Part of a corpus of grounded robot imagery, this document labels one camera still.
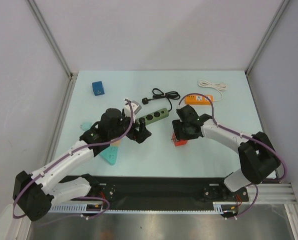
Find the red cube socket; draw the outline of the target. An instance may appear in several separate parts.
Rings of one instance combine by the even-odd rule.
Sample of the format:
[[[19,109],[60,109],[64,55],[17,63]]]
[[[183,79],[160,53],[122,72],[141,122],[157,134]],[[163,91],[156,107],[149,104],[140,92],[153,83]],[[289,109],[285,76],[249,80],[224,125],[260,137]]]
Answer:
[[[186,145],[188,142],[188,140],[177,139],[175,134],[172,135],[171,140],[175,147],[180,147],[180,146]]]

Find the beige cube socket adapter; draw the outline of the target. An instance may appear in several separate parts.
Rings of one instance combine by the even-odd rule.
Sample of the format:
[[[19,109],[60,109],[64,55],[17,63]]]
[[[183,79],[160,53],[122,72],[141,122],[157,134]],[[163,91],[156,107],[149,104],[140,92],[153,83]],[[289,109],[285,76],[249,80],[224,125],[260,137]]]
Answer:
[[[119,147],[119,146],[121,145],[121,141],[122,141],[122,140],[115,141],[115,142],[113,142],[113,143],[111,144],[111,146],[113,146],[113,147]]]

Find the teal triangular power strip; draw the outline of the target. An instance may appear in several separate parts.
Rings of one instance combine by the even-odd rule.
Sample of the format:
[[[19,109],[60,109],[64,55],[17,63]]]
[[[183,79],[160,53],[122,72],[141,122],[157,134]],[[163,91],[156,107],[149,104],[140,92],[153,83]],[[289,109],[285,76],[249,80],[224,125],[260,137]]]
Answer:
[[[118,146],[110,146],[100,153],[100,156],[110,165],[115,165],[118,155]]]

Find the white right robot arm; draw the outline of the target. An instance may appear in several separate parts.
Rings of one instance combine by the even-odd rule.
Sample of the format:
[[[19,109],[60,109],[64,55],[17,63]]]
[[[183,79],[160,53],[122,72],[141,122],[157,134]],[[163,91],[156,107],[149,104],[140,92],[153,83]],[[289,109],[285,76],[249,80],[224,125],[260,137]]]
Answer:
[[[176,109],[176,113],[179,119],[173,120],[172,126],[177,140],[208,138],[238,154],[240,169],[225,177],[224,185],[219,188],[220,197],[226,201],[232,200],[242,187],[260,184],[281,165],[263,132],[252,135],[236,132],[215,123],[211,115],[199,116],[190,105]]]

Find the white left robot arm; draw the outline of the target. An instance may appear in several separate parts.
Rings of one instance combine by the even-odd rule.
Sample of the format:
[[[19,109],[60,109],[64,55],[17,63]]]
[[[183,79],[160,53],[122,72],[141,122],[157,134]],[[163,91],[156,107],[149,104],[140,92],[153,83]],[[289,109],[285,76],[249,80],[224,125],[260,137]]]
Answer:
[[[34,222],[45,216],[53,205],[75,198],[97,198],[99,187],[90,175],[66,183],[60,181],[123,137],[140,144],[151,135],[145,121],[135,120],[133,112],[126,115],[116,108],[107,109],[100,121],[85,131],[61,157],[32,173],[21,171],[16,175],[14,207],[19,207],[22,216]]]

